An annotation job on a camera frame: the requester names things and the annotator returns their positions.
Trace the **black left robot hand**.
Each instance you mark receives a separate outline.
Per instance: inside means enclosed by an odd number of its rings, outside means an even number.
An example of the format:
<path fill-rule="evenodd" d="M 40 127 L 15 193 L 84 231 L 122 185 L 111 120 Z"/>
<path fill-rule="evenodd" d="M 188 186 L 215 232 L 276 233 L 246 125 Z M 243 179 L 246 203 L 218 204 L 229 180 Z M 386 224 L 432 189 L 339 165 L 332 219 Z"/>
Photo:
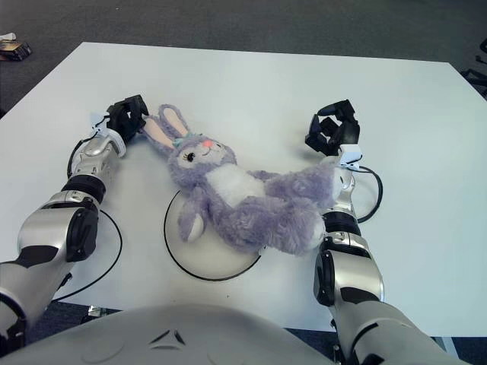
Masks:
<path fill-rule="evenodd" d="M 107 128 L 116 131 L 127 144 L 145 126 L 148 108 L 140 94 L 127 97 L 107 108 Z"/>

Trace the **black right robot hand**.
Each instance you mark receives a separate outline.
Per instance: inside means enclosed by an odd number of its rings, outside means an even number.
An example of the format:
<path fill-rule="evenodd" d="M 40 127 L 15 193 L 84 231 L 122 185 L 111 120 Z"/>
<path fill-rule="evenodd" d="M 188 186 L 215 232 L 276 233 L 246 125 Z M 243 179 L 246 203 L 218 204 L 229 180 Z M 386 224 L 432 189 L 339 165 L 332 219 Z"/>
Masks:
<path fill-rule="evenodd" d="M 326 156 L 338 156 L 343 144 L 357 144 L 360 125 L 349 100 L 341 100 L 317 111 L 305 136 L 305 144 Z"/>

